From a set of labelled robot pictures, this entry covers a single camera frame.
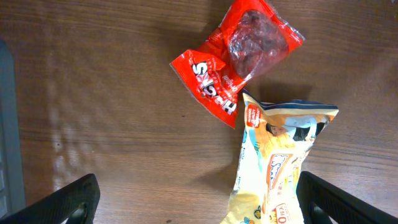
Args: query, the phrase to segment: plastic wrapper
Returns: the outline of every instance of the plastic wrapper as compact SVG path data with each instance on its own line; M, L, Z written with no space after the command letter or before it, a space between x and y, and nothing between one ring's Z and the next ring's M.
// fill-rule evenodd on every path
M338 113L333 105L256 101L243 91L245 130L238 173L222 224L303 223L296 196L303 160Z
M236 0L203 45L170 65L210 113L234 127L238 91L303 41L265 1Z

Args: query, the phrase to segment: cartoon character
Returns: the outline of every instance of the cartoon character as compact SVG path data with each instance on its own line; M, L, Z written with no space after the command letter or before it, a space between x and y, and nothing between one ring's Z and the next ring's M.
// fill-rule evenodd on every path
M258 219L261 218L261 205L254 211L254 217Z
M266 124L266 129L273 136L288 134L294 141L314 142L315 137L329 123L329 118L324 117L321 122L317 123L314 116L298 116L286 118L285 125L282 127Z
M250 220L248 217L244 217L244 221L240 224L255 224L253 220Z

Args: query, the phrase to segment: brand logo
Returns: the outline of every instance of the brand logo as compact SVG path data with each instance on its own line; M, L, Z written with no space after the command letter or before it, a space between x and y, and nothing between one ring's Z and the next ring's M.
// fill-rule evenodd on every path
M282 164L285 162L286 158L288 158L288 155L280 155L276 154L272 158L272 162L270 164L270 175L269 175L269 188L272 189L274 186L274 182L276 180L276 177L278 175L278 172L280 168L282 167Z
M192 71L195 74L200 88L205 92L207 96L215 98L216 104L220 105L221 108L226 111L229 115L236 110L236 103L230 100L223 99L216 91L214 86L214 80L210 78L208 74L208 66L206 62L200 62L192 65Z
M258 128L260 125L260 108L254 105L248 106L248 117L246 119L246 124L249 127Z
M286 204L283 203L276 206L275 211L276 211L278 224L290 223L290 214L289 211L287 210Z

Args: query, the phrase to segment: red label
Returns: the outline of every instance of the red label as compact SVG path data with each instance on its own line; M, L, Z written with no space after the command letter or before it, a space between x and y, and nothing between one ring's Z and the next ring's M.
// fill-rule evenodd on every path
M255 127L258 128L260 125L260 108L254 105L249 105L248 106L248 119L246 121L246 124L249 127Z

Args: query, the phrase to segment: wood grain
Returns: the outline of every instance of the wood grain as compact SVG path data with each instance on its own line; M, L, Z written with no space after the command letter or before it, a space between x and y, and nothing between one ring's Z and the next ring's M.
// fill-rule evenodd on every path
M243 136L200 106L169 63L231 0L0 1L12 50L27 202L87 173L95 223L219 223ZM398 4L272 1L307 40L247 88L339 106L303 164L398 216Z

